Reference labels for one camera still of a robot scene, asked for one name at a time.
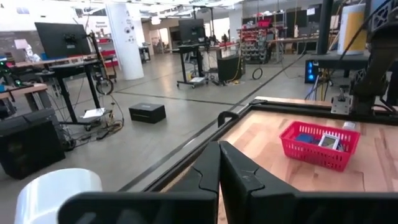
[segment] floor line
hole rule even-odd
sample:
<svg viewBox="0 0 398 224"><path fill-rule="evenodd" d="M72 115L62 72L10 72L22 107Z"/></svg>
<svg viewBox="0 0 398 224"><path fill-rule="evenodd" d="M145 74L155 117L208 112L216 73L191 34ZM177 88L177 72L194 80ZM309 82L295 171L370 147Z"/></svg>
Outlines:
<svg viewBox="0 0 398 224"><path fill-rule="evenodd" d="M217 102L217 101L207 101L207 100L194 100L194 99L186 99L186 98L178 98L178 97L170 97L170 96L157 96L157 95L150 95L150 94L143 94L143 93L126 93L126 92L117 92L119 94L127 94L127 95L134 95L134 96L149 96L154 98L163 98L163 99L171 99L171 100L183 100L183 101L191 101L191 102L198 102L198 103L213 103L217 105L228 105L234 106L234 103L225 103L225 102Z"/></svg>
<svg viewBox="0 0 398 224"><path fill-rule="evenodd" d="M128 88L135 87L135 86L138 86L138 85L141 85L141 84L145 84L145 83L149 83L149 82L151 82L151 81L158 80L158 79L160 79L160 78L167 77L167 76L169 76L169 75L175 75L175 74L180 73L180 72L182 72L182 70L179 71L179 72L170 73L170 74L168 74L168 75L163 75L163 76L161 76L161 77L153 78L153 79L150 79L150 80L145 81L145 82L143 82L143 83L137 83L137 84L131 85L131 86L129 86L129 87L122 88L122 89L120 89L120 90L116 90L116 91L114 91L114 93L119 93L119 91L127 90ZM78 105L78 104L80 104L80 103L86 103L86 102L89 102L89 101L92 101L92 100L93 100L93 98L90 98L90 99L87 99L87 100L83 100L83 101L81 101L81 102L74 103L73 106L76 106L76 105ZM66 107L67 107L67 106L64 105L63 107L58 107L57 109L54 109L54 110L55 110L55 111L58 111L58 110L65 109Z"/></svg>
<svg viewBox="0 0 398 224"><path fill-rule="evenodd" d="M246 95L244 98L242 98L241 100L239 100L236 104L234 104L234 106L232 106L228 111L232 111L235 108L237 108L238 106L240 106L243 102L245 102L250 96L252 96L253 94L255 94L257 91L259 91L262 87L264 87L266 84L268 84L269 82L271 82L274 78L276 78L278 75L280 75L284 70L288 69L289 67L291 67L293 64L295 64L296 62L298 62L298 60L300 60L303 57L303 55L299 56L297 58L297 60L295 60L294 62L288 64L285 68L281 69L279 72L277 72L275 75L273 75L270 79L268 79L266 82L264 82L263 84L261 84L259 87L257 87L256 89L254 89L252 92L250 92L248 95ZM146 169L144 172L142 172L141 174L139 174L137 177L133 178L130 182L128 182L126 185L124 185L123 187L121 187L118 192L125 192L128 191L129 189L131 189L133 186L135 186L136 184L138 184L140 181L144 180L148 175L150 175L153 171L155 171L156 169L158 169L161 165L163 165L165 162L167 162L169 159L171 159L174 155L176 155L178 152L180 152L184 147L186 147L187 145L189 145L195 138L199 137L202 133L204 133L207 129L209 129L210 127L212 127L214 124L216 124L217 119L214 119L212 122L208 123L205 127L203 127L201 130L199 130L197 133L195 133L193 136L191 136L190 138L188 138L186 141L184 141L181 145L177 146L173 151L169 152L167 155L165 155L163 158L161 158L160 160L158 160L155 164L151 165L148 169Z"/></svg>

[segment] computer monitor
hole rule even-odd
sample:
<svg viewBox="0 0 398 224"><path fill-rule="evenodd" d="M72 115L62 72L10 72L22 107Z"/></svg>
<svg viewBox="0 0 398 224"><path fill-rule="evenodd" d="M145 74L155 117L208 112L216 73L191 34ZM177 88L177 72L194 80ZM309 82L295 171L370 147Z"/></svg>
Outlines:
<svg viewBox="0 0 398 224"><path fill-rule="evenodd" d="M35 26L48 59L91 54L83 25L35 22Z"/></svg>
<svg viewBox="0 0 398 224"><path fill-rule="evenodd" d="M178 21L183 43L200 44L205 42L206 32L203 19L184 19Z"/></svg>

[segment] red plastic basket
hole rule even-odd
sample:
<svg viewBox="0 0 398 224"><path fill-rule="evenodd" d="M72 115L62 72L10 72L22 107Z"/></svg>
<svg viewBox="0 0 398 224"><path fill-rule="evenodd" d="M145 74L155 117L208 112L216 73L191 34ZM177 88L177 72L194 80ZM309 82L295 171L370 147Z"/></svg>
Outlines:
<svg viewBox="0 0 398 224"><path fill-rule="evenodd" d="M315 139L321 139L324 133L338 136L344 152L295 140L299 134L311 134ZM356 131L294 121L279 137L287 157L341 172L355 153L360 135Z"/></svg>

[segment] blue object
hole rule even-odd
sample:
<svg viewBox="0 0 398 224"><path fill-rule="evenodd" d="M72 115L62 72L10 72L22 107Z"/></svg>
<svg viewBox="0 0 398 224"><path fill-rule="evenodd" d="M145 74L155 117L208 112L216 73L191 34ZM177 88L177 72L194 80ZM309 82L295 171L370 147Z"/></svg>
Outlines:
<svg viewBox="0 0 398 224"><path fill-rule="evenodd" d="M296 138L296 141L312 143L314 141L314 137L311 134L299 134Z"/></svg>

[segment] yellow container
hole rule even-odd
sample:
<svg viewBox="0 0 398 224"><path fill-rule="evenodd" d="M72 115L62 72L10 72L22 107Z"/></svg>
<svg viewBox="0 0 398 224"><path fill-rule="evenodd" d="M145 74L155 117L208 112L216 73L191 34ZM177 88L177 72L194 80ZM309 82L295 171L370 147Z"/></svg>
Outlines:
<svg viewBox="0 0 398 224"><path fill-rule="evenodd" d="M338 39L337 54L343 54L355 33L364 21L365 4L346 6L341 12L340 36ZM346 55L363 54L366 45L366 30L362 30Z"/></svg>

